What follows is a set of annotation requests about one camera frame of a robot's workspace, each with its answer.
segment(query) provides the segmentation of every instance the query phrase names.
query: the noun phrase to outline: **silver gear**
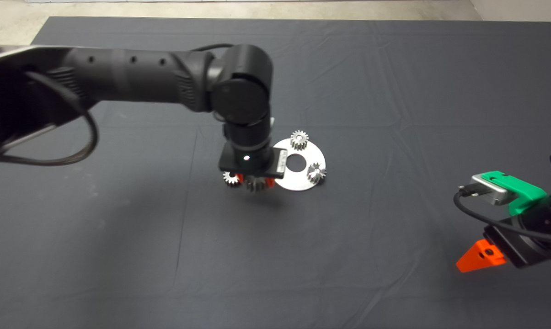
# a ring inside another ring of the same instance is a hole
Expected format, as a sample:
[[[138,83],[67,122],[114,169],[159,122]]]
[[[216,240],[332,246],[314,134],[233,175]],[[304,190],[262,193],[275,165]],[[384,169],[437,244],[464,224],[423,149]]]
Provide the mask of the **silver gear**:
[[[259,192],[267,188],[265,177],[254,177],[252,175],[245,176],[245,186],[250,192]]]
[[[292,148],[296,150],[303,150],[308,145],[308,134],[301,130],[296,130],[292,133],[292,136],[289,138]]]
[[[237,187],[241,185],[241,181],[238,179],[237,175],[234,175],[231,177],[231,173],[229,171],[225,171],[223,173],[223,179],[225,180],[225,183],[227,183],[230,187]]]
[[[308,167],[307,178],[314,184],[318,184],[326,177],[326,168],[321,168],[320,163],[313,163]]]

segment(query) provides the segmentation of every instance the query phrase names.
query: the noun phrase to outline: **table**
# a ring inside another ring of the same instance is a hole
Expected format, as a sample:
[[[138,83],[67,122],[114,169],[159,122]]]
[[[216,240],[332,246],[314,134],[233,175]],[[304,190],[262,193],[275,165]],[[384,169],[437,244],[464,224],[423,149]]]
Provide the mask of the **table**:
[[[459,273],[483,225],[451,202],[488,170],[551,192],[551,23],[51,17],[34,41],[217,42],[271,55],[273,140],[306,130],[325,184],[230,190],[211,115],[101,103],[87,160],[0,164],[0,328],[551,329],[551,261]]]

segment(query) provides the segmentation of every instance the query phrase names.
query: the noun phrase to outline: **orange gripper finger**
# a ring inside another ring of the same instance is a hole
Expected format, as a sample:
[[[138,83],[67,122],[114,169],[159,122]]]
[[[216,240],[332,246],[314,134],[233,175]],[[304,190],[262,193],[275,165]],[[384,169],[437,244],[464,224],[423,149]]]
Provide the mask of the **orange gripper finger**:
[[[456,262],[461,272],[474,271],[485,267],[507,263],[503,252],[486,239],[476,241],[474,245]]]

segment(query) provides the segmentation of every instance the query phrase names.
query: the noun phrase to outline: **white disc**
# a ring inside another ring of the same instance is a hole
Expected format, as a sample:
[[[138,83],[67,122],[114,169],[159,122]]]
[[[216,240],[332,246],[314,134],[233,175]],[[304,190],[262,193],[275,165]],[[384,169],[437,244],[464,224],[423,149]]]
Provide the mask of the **white disc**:
[[[315,183],[312,183],[308,179],[307,175],[308,167],[313,163],[319,163],[321,169],[326,168],[324,154],[322,154],[322,151],[318,148],[318,146],[315,146],[315,144],[308,141],[306,148],[304,148],[303,150],[296,150],[295,148],[292,148],[290,139],[286,138],[284,140],[280,140],[273,147],[288,150],[288,157],[292,156],[293,154],[298,154],[302,156],[304,160],[306,160],[306,167],[298,173],[289,170],[286,164],[284,177],[282,179],[275,180],[275,183],[277,185],[283,187],[286,190],[292,191],[304,191],[307,189],[311,189],[312,187],[315,187],[317,185]]]

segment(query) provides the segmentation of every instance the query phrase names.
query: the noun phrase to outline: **white label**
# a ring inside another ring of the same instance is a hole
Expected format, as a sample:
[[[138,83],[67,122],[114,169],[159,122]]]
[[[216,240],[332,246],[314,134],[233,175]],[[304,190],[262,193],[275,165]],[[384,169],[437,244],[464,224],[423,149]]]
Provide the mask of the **white label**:
[[[288,162],[288,150],[281,150],[279,152],[279,160],[277,161],[277,172],[283,173],[285,171],[285,165]]]

